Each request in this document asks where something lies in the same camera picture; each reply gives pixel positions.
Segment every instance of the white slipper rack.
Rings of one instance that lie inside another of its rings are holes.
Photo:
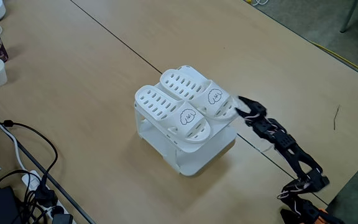
[[[178,70],[201,82],[207,80],[190,66],[184,65]],[[180,100],[165,91],[160,83],[157,83],[155,87],[172,98]],[[167,130],[162,129],[156,120],[135,101],[135,121],[139,136],[153,146],[177,172],[185,176],[195,175],[237,136],[236,130],[229,125],[236,116],[227,121],[205,118],[211,126],[210,137],[202,143],[190,143],[169,135]]]

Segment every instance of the power strip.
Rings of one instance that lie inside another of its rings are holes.
[[[39,177],[39,179],[41,179],[41,176],[38,175],[37,171],[32,170],[32,171],[30,171],[30,173],[36,175],[37,177]],[[23,181],[23,183],[25,184],[25,186],[27,186],[27,184],[29,183],[29,176],[30,176],[30,186],[29,186],[29,190],[36,190],[37,187],[40,185],[40,182],[39,182],[39,180],[38,180],[36,177],[34,177],[33,175],[24,174],[24,175],[22,176],[22,181]],[[68,214],[66,208],[62,205],[62,203],[60,202],[60,200],[57,201],[57,205],[58,205],[58,206],[61,206],[61,207],[64,209],[65,214]],[[52,215],[50,214],[50,212],[52,211],[52,209],[50,209],[50,208],[45,208],[44,206],[41,206],[41,207],[42,207],[42,209],[44,209],[44,210],[48,210],[47,214],[48,214],[49,218],[50,218],[51,220],[53,220],[53,217],[52,217]]]

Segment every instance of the wooden table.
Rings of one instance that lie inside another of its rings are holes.
[[[158,70],[188,64],[261,102],[324,168],[326,203],[357,172],[358,73],[262,12],[241,0],[72,1]],[[269,148],[240,121],[236,128]],[[295,176],[276,152],[264,154]]]

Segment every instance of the table surface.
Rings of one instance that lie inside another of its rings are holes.
[[[51,174],[97,223],[282,223],[275,196],[291,177],[265,157],[288,169],[273,150],[263,155],[237,138],[189,178],[136,134],[134,93],[179,65],[261,101],[325,168],[332,182],[321,192],[325,202],[357,171],[355,71],[240,1],[98,1],[75,4],[109,30],[57,0],[10,0],[0,22],[11,57],[0,119],[33,126],[58,146]],[[233,125],[257,148],[266,146],[239,119]],[[52,161],[37,136],[12,132],[45,167]],[[1,161],[0,176],[18,168],[3,133]]]
[[[191,65],[261,102],[323,167],[329,203],[358,170],[358,73],[241,0],[72,0],[163,72]],[[340,106],[334,130],[334,115]],[[238,133],[270,148],[238,121]],[[265,154],[295,177],[274,150]]]

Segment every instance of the yellow cable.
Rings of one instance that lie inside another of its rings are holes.
[[[353,62],[349,61],[348,59],[340,56],[339,54],[333,52],[332,50],[328,50],[327,48],[319,45],[319,44],[316,44],[314,42],[311,41],[312,44],[314,44],[316,47],[320,48],[321,50],[325,51],[325,52],[328,52],[332,55],[335,55],[336,57],[338,57],[339,59],[343,60],[344,62],[348,63],[349,65],[352,65],[353,67],[357,68],[358,69],[358,65],[354,64]]]

